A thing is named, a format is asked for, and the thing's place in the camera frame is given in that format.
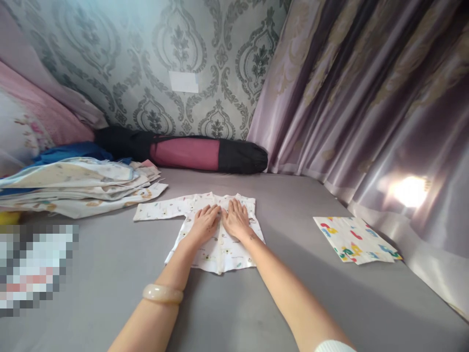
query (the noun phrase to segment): wall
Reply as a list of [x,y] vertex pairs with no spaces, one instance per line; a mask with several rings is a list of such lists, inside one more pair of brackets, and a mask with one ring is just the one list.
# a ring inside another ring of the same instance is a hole
[[[246,139],[290,0],[0,0],[112,125]],[[168,71],[197,74],[173,92]]]

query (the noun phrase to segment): white paper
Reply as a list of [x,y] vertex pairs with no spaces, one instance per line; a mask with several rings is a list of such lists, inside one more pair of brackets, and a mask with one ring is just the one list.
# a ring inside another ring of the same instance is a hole
[[172,90],[199,93],[199,84],[195,73],[177,71],[168,71],[168,73],[170,74]]

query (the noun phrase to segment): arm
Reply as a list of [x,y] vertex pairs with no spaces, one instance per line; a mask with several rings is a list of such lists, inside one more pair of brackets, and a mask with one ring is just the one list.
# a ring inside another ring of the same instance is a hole
[[[216,230],[219,210],[218,206],[207,206],[195,214],[192,229],[179,243],[156,285],[184,290],[197,250]],[[178,311],[179,305],[142,299],[108,352],[164,352]]]
[[222,217],[227,232],[249,251],[301,352],[314,351],[326,340],[352,346],[324,307],[249,227],[246,207],[236,199],[230,201],[229,213],[222,209]]

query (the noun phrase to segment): folded colorful cloth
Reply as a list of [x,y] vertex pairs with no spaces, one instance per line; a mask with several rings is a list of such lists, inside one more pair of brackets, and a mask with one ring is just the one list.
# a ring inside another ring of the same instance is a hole
[[155,166],[131,162],[71,158],[25,169],[0,180],[0,186],[40,186],[17,195],[0,196],[7,210],[50,211],[79,219],[125,208],[158,197],[168,185],[154,183],[160,177]]
[[313,218],[343,262],[364,264],[402,260],[397,250],[360,218]]

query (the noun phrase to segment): blue cloth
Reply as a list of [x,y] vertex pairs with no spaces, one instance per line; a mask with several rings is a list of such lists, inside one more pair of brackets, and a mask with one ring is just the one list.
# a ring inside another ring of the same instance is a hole
[[34,164],[29,165],[26,168],[52,164],[60,160],[79,156],[92,157],[98,160],[114,160],[111,153],[106,152],[97,144],[94,144],[93,142],[80,142],[46,150],[44,153],[39,154],[33,159]]
[[[109,160],[113,161],[114,157],[111,153],[108,153],[106,150],[94,144],[93,142],[80,142],[68,144],[60,147],[54,147],[45,152],[39,154],[33,159],[34,164],[28,165],[22,170],[29,169],[33,166],[47,165],[52,164],[57,161],[72,157],[92,157],[98,160]],[[132,158],[122,158],[117,160],[117,162],[123,162],[124,164],[130,164]],[[28,193],[37,190],[38,188],[3,188],[0,189],[1,196],[9,196],[14,194]]]

